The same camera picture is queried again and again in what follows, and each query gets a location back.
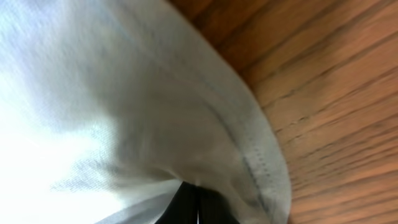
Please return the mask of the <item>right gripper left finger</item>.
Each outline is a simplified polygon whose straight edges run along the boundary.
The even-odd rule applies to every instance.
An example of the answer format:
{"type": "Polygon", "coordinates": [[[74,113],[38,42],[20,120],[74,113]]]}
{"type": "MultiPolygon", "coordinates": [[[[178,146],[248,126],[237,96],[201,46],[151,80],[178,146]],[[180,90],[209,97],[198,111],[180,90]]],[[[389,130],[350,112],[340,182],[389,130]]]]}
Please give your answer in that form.
{"type": "Polygon", "coordinates": [[[155,224],[197,224],[197,187],[183,182],[155,224]]]}

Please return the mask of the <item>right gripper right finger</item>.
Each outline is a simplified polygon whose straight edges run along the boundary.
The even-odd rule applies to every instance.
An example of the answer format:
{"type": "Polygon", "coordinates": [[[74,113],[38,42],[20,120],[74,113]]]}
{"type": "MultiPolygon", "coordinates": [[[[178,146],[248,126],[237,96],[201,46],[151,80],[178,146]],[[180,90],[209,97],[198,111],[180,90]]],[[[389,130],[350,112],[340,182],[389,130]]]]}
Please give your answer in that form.
{"type": "Polygon", "coordinates": [[[199,187],[199,224],[239,224],[224,197],[213,190],[199,187]]]}

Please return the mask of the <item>light blue printed t-shirt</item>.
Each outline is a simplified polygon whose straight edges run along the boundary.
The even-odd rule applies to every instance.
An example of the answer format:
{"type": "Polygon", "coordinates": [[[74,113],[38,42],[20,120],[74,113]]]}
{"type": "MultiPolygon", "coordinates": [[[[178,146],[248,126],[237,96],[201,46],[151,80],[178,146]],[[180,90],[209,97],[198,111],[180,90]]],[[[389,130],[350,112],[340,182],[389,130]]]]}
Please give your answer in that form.
{"type": "Polygon", "coordinates": [[[2,223],[154,223],[183,182],[288,222],[259,103],[170,3],[1,2],[2,223]]]}

